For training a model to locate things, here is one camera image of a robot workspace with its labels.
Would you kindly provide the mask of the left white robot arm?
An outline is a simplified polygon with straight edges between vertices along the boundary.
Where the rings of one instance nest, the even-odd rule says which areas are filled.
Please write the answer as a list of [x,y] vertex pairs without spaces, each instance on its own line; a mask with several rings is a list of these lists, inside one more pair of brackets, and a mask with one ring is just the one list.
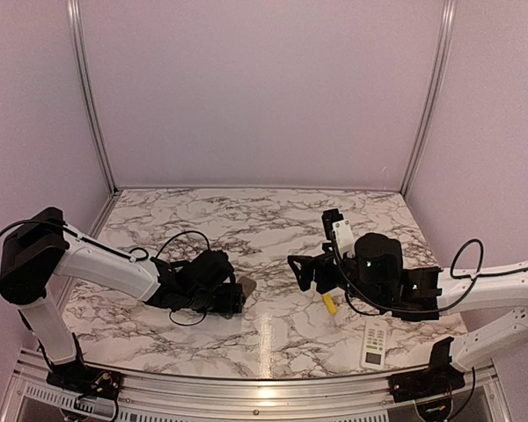
[[172,313],[242,312],[246,296],[225,251],[210,247],[192,260],[167,262],[101,243],[47,207],[0,230],[0,295],[15,306],[52,367],[75,391],[93,384],[76,335],[50,293],[51,281],[80,280]]

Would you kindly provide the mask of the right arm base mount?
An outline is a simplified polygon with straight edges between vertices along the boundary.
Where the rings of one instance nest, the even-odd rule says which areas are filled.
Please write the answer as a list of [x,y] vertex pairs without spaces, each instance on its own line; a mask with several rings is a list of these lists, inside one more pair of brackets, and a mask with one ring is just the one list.
[[465,387],[463,372],[451,364],[452,342],[453,337],[436,342],[432,346],[426,368],[388,377],[389,390],[395,403],[449,394],[455,389]]

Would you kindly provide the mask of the yellow handle screwdriver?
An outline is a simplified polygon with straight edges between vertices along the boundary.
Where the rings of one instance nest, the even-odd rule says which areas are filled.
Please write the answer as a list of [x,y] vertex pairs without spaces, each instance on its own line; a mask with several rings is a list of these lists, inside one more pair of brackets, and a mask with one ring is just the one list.
[[334,303],[332,296],[330,294],[323,294],[321,297],[322,297],[323,303],[326,306],[328,313],[331,316],[335,316],[337,314],[337,307],[336,307],[336,304]]

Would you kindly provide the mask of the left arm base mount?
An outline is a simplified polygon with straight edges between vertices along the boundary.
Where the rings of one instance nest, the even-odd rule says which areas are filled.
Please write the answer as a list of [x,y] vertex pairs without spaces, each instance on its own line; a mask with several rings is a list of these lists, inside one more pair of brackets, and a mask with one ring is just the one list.
[[49,371],[47,383],[76,392],[81,397],[115,400],[120,394],[122,379],[120,372],[84,366]]

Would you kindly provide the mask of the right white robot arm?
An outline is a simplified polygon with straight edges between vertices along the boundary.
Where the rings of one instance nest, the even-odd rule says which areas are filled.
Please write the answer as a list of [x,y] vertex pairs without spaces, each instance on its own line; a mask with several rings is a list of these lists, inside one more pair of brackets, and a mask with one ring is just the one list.
[[471,310],[507,308],[509,313],[477,331],[453,338],[447,362],[424,368],[418,385],[436,394],[453,376],[465,372],[508,346],[528,341],[528,260],[511,266],[459,271],[439,266],[406,269],[401,243],[367,233],[353,244],[342,244],[331,233],[318,256],[290,255],[287,262],[303,291],[321,294],[335,288],[408,322],[437,320]]

